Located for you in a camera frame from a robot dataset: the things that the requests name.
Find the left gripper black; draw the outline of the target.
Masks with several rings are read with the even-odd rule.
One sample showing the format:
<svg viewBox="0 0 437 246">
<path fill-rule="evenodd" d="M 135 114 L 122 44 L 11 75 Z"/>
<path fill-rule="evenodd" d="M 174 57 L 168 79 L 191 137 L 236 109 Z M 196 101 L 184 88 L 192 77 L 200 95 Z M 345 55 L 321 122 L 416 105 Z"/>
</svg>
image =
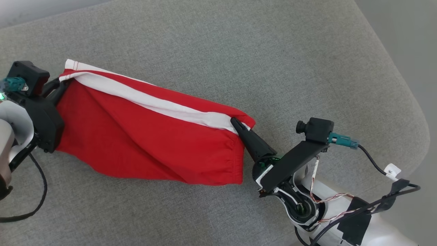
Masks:
<svg viewBox="0 0 437 246">
<path fill-rule="evenodd" d="M 65 124 L 55 105 L 60 102 L 71 82 L 72 79 L 54 79 L 45 83 L 42 96 L 51 94 L 51 100 L 39 95 L 26 97 L 14 94 L 14 102 L 25 109 L 32 121 L 34 132 L 31 135 L 31 145 L 41 148 L 46 153 L 53 153 L 60 144 Z"/>
</svg>

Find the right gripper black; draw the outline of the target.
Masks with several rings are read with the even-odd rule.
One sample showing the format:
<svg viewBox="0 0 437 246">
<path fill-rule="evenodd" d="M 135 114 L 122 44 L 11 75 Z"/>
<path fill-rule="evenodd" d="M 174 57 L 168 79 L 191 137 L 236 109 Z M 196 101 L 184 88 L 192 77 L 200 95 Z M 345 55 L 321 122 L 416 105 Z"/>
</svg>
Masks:
<svg viewBox="0 0 437 246">
<path fill-rule="evenodd" d="M 293 176 L 324 149 L 329 148 L 329 145 L 322 143 L 301 141 L 279 159 L 276 157 L 277 152 L 243 122 L 234 117 L 230 122 L 255 162 L 253 171 L 262 171 L 258 176 L 260 198 L 273 193 L 274 188 Z"/>
</svg>

